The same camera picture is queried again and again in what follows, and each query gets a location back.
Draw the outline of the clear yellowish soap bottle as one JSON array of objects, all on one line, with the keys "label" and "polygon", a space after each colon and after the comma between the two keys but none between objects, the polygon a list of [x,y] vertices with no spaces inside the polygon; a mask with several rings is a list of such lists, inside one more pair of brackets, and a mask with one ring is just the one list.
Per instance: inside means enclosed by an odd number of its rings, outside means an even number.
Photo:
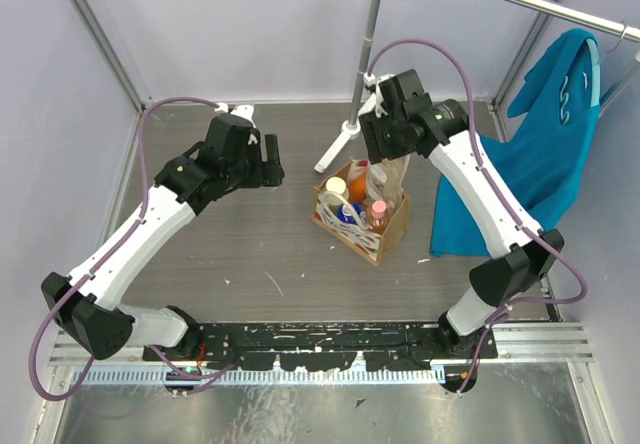
[{"label": "clear yellowish soap bottle", "polygon": [[402,199],[402,181],[406,174],[409,157],[383,159],[367,167],[366,193],[372,201],[383,200],[390,209],[398,206]]}]

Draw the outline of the green bottle white cap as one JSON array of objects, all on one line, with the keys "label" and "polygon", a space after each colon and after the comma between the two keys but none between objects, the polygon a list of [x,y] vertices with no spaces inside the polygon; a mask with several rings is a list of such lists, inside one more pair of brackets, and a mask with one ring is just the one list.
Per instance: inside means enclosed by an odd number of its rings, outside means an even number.
[{"label": "green bottle white cap", "polygon": [[340,206],[342,204],[342,200],[339,199],[338,196],[341,196],[344,200],[348,200],[349,190],[346,181],[343,178],[333,176],[325,183],[325,202],[329,206]]}]

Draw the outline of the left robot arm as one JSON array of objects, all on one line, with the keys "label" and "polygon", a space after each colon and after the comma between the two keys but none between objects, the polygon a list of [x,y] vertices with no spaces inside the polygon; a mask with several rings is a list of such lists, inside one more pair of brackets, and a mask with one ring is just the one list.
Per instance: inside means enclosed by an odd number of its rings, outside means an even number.
[{"label": "left robot arm", "polygon": [[84,263],[41,285],[56,324],[96,360],[125,347],[156,345],[188,360],[203,342],[199,323],[176,306],[149,309],[122,298],[140,271],[209,204],[238,190],[284,179],[277,137],[260,134],[254,108],[216,115],[204,140],[167,162],[145,200]]}]

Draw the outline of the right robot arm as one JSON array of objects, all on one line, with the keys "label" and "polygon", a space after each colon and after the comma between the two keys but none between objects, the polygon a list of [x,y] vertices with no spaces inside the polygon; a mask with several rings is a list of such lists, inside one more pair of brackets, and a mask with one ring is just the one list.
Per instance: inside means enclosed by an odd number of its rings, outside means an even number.
[{"label": "right robot arm", "polygon": [[459,102],[433,103],[413,69],[384,78],[368,74],[364,86],[370,96],[359,122],[370,162],[412,153],[429,159],[465,205],[489,252],[489,260],[470,271],[469,289],[438,320],[440,349],[462,357],[498,309],[544,277],[564,240],[517,203]]}]

